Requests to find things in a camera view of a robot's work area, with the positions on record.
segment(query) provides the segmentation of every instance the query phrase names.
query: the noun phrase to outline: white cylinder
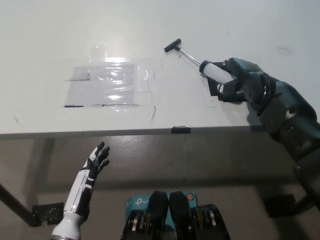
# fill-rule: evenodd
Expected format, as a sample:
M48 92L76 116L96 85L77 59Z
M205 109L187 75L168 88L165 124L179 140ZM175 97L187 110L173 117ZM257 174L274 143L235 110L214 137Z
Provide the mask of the white cylinder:
M62 221L54 228L51 235L51 239L80 240L81 239L81 234L80 234L81 223L82 223L82 219L78 214L70 211L65 211L63 213Z
M205 65L203 74L221 84L225 84L235 79L230 73L212 63Z

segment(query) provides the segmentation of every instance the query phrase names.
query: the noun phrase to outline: white robotic hand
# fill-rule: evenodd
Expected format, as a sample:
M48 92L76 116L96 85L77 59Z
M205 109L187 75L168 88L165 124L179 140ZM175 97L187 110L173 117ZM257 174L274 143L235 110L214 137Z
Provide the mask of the white robotic hand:
M64 206L63 219L54 228L50 240L80 240L80 226L90 212L90 200L98 174L109 164L110 147L101 142L78 172Z

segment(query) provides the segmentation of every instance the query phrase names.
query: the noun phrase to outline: clear plastic sheet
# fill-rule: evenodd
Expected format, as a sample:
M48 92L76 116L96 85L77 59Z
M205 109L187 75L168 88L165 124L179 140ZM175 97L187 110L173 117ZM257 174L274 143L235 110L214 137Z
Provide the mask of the clear plastic sheet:
M65 107L151 106L149 81L154 75L150 61L103 58L102 52L96 51L86 65L74 68Z

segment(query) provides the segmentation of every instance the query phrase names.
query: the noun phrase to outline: white table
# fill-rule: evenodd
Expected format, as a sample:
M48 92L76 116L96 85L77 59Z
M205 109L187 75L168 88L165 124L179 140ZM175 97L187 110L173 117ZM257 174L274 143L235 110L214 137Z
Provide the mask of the white table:
M238 57L293 85L320 113L320 2L301 0L5 0L0 2L0 138L192 133L258 125L246 104L211 99L199 59ZM152 58L147 107L64 108L66 80L95 46Z

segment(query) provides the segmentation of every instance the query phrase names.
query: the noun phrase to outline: concrete floor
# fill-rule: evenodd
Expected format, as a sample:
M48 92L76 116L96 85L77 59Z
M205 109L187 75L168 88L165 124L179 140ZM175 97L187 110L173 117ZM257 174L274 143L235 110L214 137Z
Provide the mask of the concrete floor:
M0 141L0 183L30 209L65 202L92 149L111 147L99 175L83 240L118 240L126 200L153 190L193 190L199 205L216 204L232 240L317 240L320 213L268 218L261 197L304 191L292 160L264 132L115 136ZM0 239L49 239L53 226L28 227L0 203Z

